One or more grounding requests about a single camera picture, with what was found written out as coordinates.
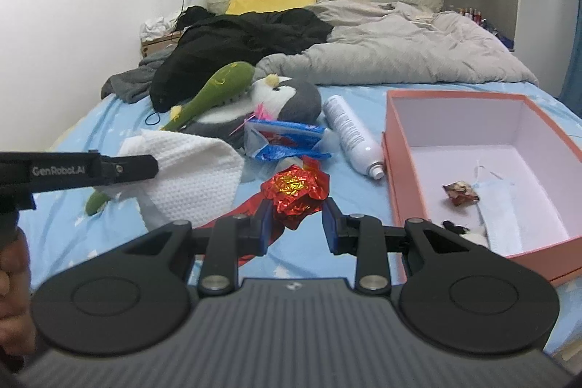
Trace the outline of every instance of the black handheld device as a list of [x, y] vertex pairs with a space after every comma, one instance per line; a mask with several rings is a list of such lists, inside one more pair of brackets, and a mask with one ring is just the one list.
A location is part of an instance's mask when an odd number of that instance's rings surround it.
[[18, 212], [36, 209], [34, 193], [129, 183], [157, 173], [158, 162], [151, 155], [0, 152], [0, 249], [17, 236]]
[[[542, 352], [558, 317], [537, 273], [412, 217], [404, 227], [324, 202], [345, 279], [245, 279], [264, 255], [272, 203], [192, 229], [174, 221], [46, 281], [32, 301], [50, 349], [11, 383], [28, 388], [565, 387]], [[392, 287], [388, 252], [407, 281]], [[187, 284], [204, 255], [195, 287]]]

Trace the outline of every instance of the black cord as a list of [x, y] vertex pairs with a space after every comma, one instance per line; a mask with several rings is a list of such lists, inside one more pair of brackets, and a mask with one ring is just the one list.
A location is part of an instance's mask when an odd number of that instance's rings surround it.
[[180, 14], [178, 14], [178, 17], [176, 17], [176, 25], [174, 25], [174, 32], [176, 31], [176, 27], [178, 26], [178, 22], [180, 21], [180, 17], [184, 13], [184, 2], [185, 2], [185, 0], [182, 0], [182, 7], [180, 8]]
[[[154, 114], [157, 114], [157, 115], [158, 115], [158, 121], [157, 121], [157, 122], [153, 122], [153, 123], [151, 123], [151, 124], [150, 124], [150, 123], [149, 123], [147, 120], [148, 120], [148, 119], [149, 119], [151, 116], [153, 116]], [[159, 113], [158, 113], [158, 112], [156, 112], [156, 111], [152, 112], [152, 113], [151, 113], [149, 116], [147, 116], [147, 117], [145, 118], [145, 124], [146, 124], [146, 125], [158, 125], [160, 121], [161, 121], [161, 118], [160, 118], [160, 116], [159, 116]]]

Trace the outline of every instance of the penguin plush toy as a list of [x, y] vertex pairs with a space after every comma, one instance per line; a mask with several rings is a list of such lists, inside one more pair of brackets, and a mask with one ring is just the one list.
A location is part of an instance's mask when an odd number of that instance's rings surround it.
[[317, 87], [301, 79], [271, 74], [255, 81], [235, 101], [214, 107], [180, 129], [219, 138], [238, 149], [244, 145], [244, 121], [251, 117], [313, 125], [321, 114]]

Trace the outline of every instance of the white waffle towel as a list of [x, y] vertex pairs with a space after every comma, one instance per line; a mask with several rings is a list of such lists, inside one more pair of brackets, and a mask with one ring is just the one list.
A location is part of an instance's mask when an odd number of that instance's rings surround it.
[[154, 179], [101, 189], [118, 200], [136, 197], [150, 230], [178, 219], [199, 227], [229, 212], [244, 163], [222, 140], [168, 131], [142, 130], [123, 141], [118, 155], [158, 160]]

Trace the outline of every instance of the hand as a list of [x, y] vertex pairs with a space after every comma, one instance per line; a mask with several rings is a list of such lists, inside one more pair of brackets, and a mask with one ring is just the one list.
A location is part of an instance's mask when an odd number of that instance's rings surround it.
[[30, 316], [30, 257], [24, 233], [0, 252], [0, 345], [8, 355], [34, 352]]

